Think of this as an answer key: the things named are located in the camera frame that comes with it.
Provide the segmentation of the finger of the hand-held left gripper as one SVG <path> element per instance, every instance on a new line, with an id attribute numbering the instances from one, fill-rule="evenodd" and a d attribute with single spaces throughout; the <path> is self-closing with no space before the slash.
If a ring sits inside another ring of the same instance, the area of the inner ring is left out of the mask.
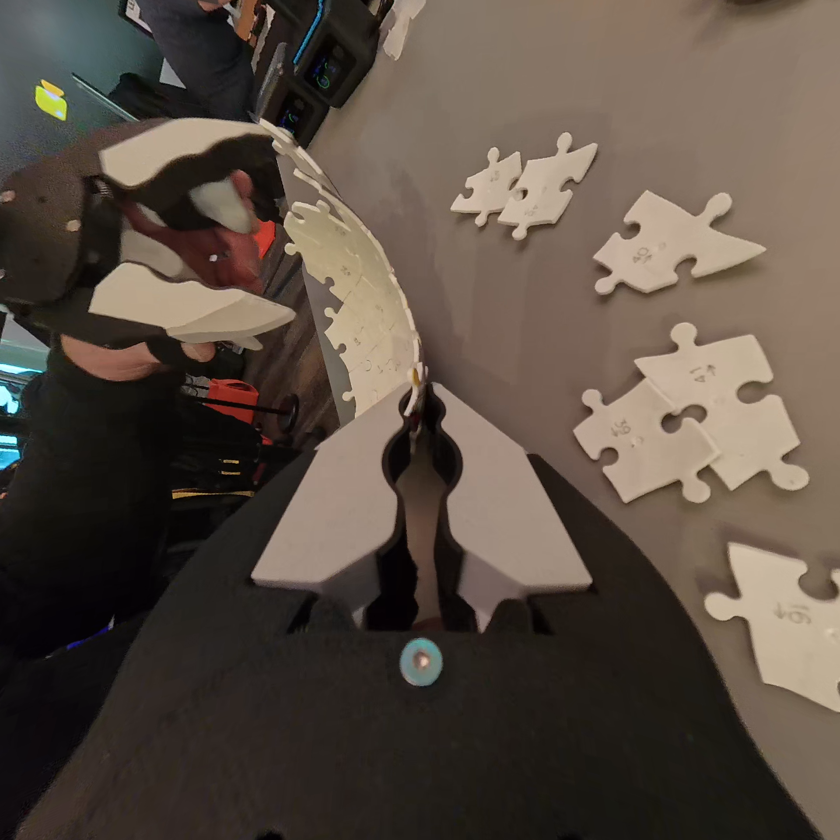
<path id="1" fill-rule="evenodd" d="M 292 309 L 247 290 L 173 281 L 133 262 L 122 263 L 98 283 L 88 309 L 162 329 L 183 343 L 227 342 L 246 350 L 260 350 L 259 336 L 296 317 Z"/>
<path id="2" fill-rule="evenodd" d="M 277 222 L 285 199 L 274 136 L 252 122 L 163 121 L 99 152 L 104 181 L 169 228 L 249 228 L 233 209 L 235 172 L 248 175 L 255 214 Z"/>

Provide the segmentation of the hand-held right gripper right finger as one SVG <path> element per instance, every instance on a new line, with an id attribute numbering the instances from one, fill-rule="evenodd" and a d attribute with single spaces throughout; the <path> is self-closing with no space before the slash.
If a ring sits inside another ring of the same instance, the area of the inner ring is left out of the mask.
<path id="1" fill-rule="evenodd" d="M 427 431 L 444 483 L 434 562 L 447 629 L 484 632 L 502 602 L 591 586 L 522 446 L 438 383 L 427 388 Z"/>

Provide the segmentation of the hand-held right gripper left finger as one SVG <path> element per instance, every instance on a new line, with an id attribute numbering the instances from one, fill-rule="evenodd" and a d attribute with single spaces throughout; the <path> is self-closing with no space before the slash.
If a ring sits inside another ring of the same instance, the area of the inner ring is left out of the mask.
<path id="1" fill-rule="evenodd" d="M 317 447 L 252 582 L 341 602 L 371 629 L 414 624 L 417 566 L 395 487 L 411 459 L 412 395 L 395 389 Z"/>

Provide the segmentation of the assembled white puzzle section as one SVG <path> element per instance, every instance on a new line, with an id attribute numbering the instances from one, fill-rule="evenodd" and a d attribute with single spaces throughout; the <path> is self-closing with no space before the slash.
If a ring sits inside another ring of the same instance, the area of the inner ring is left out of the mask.
<path id="1" fill-rule="evenodd" d="M 339 302 L 325 308 L 327 341 L 348 374 L 343 401 L 359 417 L 395 393 L 412 429 L 423 411 L 427 383 L 422 341 L 406 295 L 384 249 L 337 194 L 319 164 L 291 133 L 261 119 L 277 157 L 294 165 L 294 176 L 319 194 L 315 204 L 290 205 L 283 226 L 289 256 Z"/>

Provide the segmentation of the white puzzle pieces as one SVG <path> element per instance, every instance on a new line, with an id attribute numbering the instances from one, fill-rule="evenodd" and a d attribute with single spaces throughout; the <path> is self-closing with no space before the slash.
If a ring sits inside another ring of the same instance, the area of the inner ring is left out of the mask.
<path id="1" fill-rule="evenodd" d="M 597 144 L 573 150 L 568 133 L 556 144 L 552 156 L 526 164 L 518 152 L 501 159 L 491 148 L 486 166 L 466 179 L 468 193 L 458 194 L 450 211 L 475 216 L 478 226 L 497 216 L 517 241 L 533 227 L 558 223 L 571 200 L 566 185 L 584 178 Z M 723 192 L 699 214 L 643 192 L 624 217 L 626 226 L 637 228 L 635 236 L 614 233 L 593 257 L 605 271 L 595 292 L 605 297 L 626 287 L 649 294 L 674 286 L 686 262 L 698 279 L 761 256 L 765 247 L 713 227 L 731 208 Z M 697 335 L 694 324 L 677 323 L 669 333 L 672 350 L 635 360 L 642 378 L 613 402 L 585 391 L 581 402 L 589 414 L 573 430 L 578 445 L 592 461 L 608 450 L 616 455 L 602 473 L 623 503 L 671 485 L 680 485 L 687 501 L 703 503 L 711 495 L 700 477 L 704 469 L 730 491 L 761 475 L 781 490 L 806 488 L 807 470 L 786 459 L 801 440 L 784 400 L 773 393 L 756 402 L 742 399 L 745 386 L 774 380 L 760 341 L 743 334 L 699 343 Z M 838 597 L 805 595 L 806 566 L 797 559 L 737 542 L 729 543 L 728 558 L 740 595 L 707 594 L 707 614 L 721 623 L 748 623 L 764 684 L 838 712 Z"/>

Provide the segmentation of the person's left hand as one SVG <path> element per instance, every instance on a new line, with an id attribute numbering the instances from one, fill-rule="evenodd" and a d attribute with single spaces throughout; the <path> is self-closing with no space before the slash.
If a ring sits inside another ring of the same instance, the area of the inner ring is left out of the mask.
<path id="1" fill-rule="evenodd" d="M 181 369 L 161 362 L 147 343 L 116 350 L 62 334 L 59 345 L 76 367 L 107 382 L 138 382 L 152 375 Z"/>

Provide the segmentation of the red orange bag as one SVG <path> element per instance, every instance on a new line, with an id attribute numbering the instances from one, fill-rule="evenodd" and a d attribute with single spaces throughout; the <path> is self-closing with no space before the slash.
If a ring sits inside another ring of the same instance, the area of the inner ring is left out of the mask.
<path id="1" fill-rule="evenodd" d="M 274 222 L 259 222 L 257 231 L 249 239 L 243 235 L 231 235 L 230 250 L 224 253 L 223 265 L 227 275 L 226 285 L 260 294 L 265 284 L 259 279 L 260 262 L 275 242 L 277 225 Z M 245 382 L 245 350 L 239 345 L 227 342 L 218 347 L 218 362 L 207 387 L 206 395 L 224 403 L 236 406 L 209 403 L 213 410 L 233 417 L 251 426 L 256 418 L 259 391 Z"/>

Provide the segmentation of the black device green display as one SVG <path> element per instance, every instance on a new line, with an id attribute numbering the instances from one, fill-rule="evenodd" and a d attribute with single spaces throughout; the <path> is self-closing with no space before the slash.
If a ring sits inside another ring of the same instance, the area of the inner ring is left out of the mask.
<path id="1" fill-rule="evenodd" d="M 255 107 L 257 119 L 288 131 L 305 150 L 329 114 L 329 106 L 308 89 L 291 87 L 285 82 L 279 82 L 271 91 L 267 88 L 260 91 Z"/>
<path id="2" fill-rule="evenodd" d="M 294 77 L 331 109 L 341 109 L 375 63 L 380 19 L 364 1 L 280 1 L 291 25 Z"/>

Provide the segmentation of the yellow sticky notes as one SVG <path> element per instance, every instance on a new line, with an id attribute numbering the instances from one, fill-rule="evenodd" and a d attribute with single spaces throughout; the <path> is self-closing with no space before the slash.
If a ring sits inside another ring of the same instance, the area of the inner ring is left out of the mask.
<path id="1" fill-rule="evenodd" d="M 38 109 L 59 122 L 66 122 L 68 102 L 66 93 L 57 85 L 39 80 L 35 87 L 35 104 Z"/>

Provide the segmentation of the black bag yellow stripes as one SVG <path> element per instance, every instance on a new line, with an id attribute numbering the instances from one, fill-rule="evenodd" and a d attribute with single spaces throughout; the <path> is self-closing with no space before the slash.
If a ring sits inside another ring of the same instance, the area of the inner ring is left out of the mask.
<path id="1" fill-rule="evenodd" d="M 176 400 L 178 445 L 171 467 L 174 500 L 252 497 L 299 451 L 289 440 L 264 438 L 260 431 L 187 395 Z"/>

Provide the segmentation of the clear plastic parts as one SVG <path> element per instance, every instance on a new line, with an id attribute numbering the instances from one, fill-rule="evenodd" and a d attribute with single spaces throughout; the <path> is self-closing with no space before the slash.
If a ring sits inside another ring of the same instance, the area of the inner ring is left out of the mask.
<path id="1" fill-rule="evenodd" d="M 401 58 L 412 22 L 424 10 L 427 1 L 394 1 L 386 13 L 385 36 L 381 42 L 382 51 L 393 61 Z"/>

